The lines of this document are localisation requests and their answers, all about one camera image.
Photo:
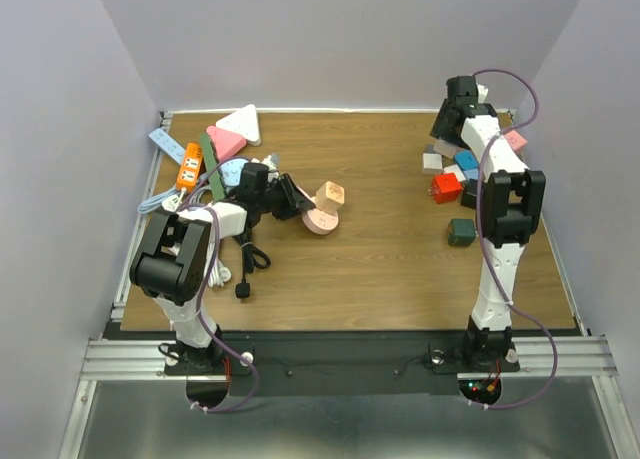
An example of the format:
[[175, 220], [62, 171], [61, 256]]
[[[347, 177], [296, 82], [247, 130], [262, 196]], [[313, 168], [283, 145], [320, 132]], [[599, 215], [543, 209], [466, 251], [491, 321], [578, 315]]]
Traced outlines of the pink round socket with cable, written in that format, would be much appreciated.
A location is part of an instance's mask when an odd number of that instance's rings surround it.
[[337, 213], [327, 213], [318, 208], [304, 211], [301, 218], [305, 227], [316, 235], [328, 235], [339, 225]]

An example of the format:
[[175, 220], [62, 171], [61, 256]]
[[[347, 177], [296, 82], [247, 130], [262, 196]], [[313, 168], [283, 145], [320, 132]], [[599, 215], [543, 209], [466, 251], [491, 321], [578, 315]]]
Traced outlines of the beige cube plug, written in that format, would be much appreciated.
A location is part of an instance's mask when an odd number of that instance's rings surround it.
[[339, 184], [327, 181], [316, 191], [314, 202], [321, 211], [336, 214], [345, 203], [345, 189]]

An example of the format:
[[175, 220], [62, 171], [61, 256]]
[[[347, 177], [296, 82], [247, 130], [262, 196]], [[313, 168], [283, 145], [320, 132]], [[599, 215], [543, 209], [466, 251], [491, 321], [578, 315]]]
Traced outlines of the pink cube socket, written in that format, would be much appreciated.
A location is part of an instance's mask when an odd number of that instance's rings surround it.
[[528, 141], [516, 130], [507, 132], [504, 138], [516, 154], [521, 154], [528, 144]]

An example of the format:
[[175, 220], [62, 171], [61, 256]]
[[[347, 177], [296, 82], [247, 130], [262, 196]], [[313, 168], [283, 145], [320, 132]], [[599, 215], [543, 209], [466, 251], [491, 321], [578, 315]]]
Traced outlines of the green power strip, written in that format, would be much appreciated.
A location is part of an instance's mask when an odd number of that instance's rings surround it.
[[211, 188], [211, 194], [214, 202], [220, 201], [226, 197], [226, 190], [222, 182], [219, 172], [219, 161], [216, 156], [215, 147], [211, 137], [207, 133], [199, 136], [200, 147], [203, 152], [207, 182]]

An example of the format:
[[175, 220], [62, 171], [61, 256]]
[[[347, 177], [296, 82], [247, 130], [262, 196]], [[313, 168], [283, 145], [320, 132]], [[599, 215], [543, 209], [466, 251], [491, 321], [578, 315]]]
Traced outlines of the dark green cube plug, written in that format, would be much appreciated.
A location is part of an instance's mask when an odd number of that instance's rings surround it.
[[453, 218], [447, 226], [447, 243], [452, 247], [468, 247], [477, 237], [472, 219]]

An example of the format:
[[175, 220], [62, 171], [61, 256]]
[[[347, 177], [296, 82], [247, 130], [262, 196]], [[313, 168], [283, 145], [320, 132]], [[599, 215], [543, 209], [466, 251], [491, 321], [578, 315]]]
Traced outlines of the white grey cube plug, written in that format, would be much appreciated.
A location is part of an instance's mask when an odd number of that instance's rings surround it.
[[433, 149], [436, 153], [449, 159], [452, 159], [458, 152], [457, 146], [442, 139], [437, 139], [434, 142]]

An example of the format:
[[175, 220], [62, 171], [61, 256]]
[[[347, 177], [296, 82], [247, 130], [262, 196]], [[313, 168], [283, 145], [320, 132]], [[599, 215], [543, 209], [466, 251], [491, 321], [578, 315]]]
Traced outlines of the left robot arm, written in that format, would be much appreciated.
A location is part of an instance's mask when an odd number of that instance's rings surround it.
[[311, 197], [287, 174], [245, 178], [221, 201], [164, 207], [151, 214], [129, 278], [165, 313], [176, 345], [162, 354], [172, 365], [190, 362], [215, 371], [224, 355], [221, 330], [203, 307], [203, 294], [224, 238], [247, 234], [264, 214], [285, 221], [311, 210]]

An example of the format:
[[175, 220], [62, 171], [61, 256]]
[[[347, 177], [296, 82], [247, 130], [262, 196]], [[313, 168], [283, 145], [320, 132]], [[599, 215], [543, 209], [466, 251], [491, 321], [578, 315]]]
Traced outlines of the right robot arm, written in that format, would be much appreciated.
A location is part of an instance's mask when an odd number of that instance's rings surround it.
[[472, 95], [446, 98], [432, 135], [466, 146], [479, 160], [476, 227], [483, 254], [478, 296], [458, 358], [482, 369], [507, 357], [520, 259], [538, 229], [546, 177], [509, 145], [493, 107]]

